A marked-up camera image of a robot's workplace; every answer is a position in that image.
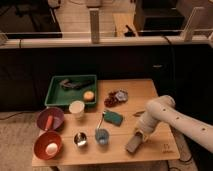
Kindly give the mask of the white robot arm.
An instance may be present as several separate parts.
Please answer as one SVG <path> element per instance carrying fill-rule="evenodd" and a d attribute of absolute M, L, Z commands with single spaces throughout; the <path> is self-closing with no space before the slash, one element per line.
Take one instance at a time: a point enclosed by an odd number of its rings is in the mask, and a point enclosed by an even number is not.
<path fill-rule="evenodd" d="M 160 122 L 169 124 L 213 153 L 213 126 L 178 112 L 174 99 L 169 95 L 154 98 L 146 103 L 145 112 L 136 122 L 135 131 L 148 136 Z"/>

